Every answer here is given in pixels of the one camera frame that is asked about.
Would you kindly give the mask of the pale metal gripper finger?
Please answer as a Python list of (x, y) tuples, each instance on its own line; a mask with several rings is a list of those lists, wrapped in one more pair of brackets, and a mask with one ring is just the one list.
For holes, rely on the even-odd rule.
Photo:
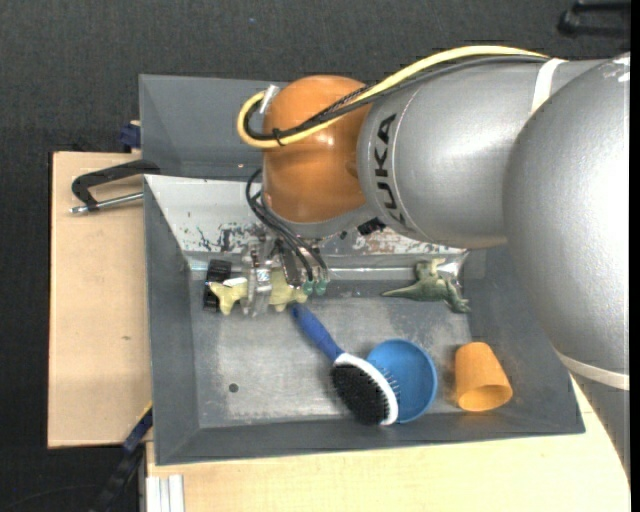
[(267, 312), (272, 289), (271, 269), (258, 268), (256, 270), (256, 315)]
[(246, 316), (253, 316), (255, 292), (256, 292), (256, 285), (257, 285), (256, 270), (254, 268), (249, 268), (246, 271), (246, 284), (247, 284), (247, 293), (246, 293), (246, 297), (242, 299), (241, 304), (243, 307), (244, 314)]

